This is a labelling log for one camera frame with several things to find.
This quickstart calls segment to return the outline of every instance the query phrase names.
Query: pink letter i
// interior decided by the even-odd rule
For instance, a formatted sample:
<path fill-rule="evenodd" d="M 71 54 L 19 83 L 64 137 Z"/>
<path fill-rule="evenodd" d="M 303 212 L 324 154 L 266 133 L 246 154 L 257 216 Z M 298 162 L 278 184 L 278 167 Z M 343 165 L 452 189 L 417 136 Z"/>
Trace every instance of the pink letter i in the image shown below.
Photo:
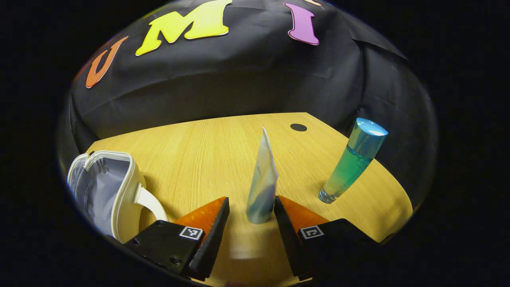
<path fill-rule="evenodd" d="M 314 14 L 294 4 L 285 3 L 285 6 L 290 8 L 292 21 L 294 22 L 294 27 L 289 31 L 289 36 L 301 42 L 318 45 L 319 39 L 315 37 L 314 27 L 312 25 L 312 17 L 314 17 Z"/>

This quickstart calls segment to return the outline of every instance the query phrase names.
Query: blue bottle cap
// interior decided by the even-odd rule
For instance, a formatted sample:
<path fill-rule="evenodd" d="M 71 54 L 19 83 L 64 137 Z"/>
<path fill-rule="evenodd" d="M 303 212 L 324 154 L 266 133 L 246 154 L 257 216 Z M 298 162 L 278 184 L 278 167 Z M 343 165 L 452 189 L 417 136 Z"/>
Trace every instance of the blue bottle cap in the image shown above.
<path fill-rule="evenodd" d="M 380 125 L 358 117 L 347 146 L 358 154 L 372 159 L 383 145 L 387 135 L 388 131 Z"/>

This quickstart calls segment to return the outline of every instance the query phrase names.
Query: bottle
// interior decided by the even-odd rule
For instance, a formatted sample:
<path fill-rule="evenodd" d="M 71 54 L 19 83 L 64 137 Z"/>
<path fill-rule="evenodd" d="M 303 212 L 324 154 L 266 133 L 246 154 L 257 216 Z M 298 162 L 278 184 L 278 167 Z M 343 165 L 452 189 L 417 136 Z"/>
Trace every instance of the bottle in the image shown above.
<path fill-rule="evenodd" d="M 319 199 L 332 203 L 360 177 L 383 145 L 388 131 L 364 118 L 356 118 L 349 142 L 335 170 L 319 192 Z"/>

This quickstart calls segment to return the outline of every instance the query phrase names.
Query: black background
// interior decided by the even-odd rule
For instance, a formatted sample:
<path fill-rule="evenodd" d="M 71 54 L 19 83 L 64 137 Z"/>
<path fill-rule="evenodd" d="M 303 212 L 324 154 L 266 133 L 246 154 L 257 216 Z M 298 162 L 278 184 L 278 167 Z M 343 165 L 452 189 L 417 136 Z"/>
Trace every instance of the black background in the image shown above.
<path fill-rule="evenodd" d="M 4 272 L 31 280 L 170 280 L 119 253 L 77 219 L 53 158 L 60 99 L 89 57 L 165 1 L 7 3 L 3 153 Z M 504 180 L 508 96 L 503 1 L 333 1 L 385 35 L 426 83 L 438 113 L 440 154 L 432 190 L 393 238 L 393 283 L 508 282 Z"/>

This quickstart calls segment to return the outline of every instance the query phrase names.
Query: white squeeze tube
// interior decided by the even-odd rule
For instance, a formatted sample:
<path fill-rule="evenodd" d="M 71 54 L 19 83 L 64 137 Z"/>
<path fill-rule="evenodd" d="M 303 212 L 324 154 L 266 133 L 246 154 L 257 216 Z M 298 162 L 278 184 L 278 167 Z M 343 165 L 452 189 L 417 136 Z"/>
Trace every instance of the white squeeze tube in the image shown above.
<path fill-rule="evenodd" d="M 248 220 L 254 224 L 261 224 L 269 220 L 273 211 L 276 180 L 278 172 L 274 165 L 273 153 L 266 129 L 263 127 L 263 135 L 257 154 L 257 163 L 251 180 L 250 193 L 246 206 Z"/>

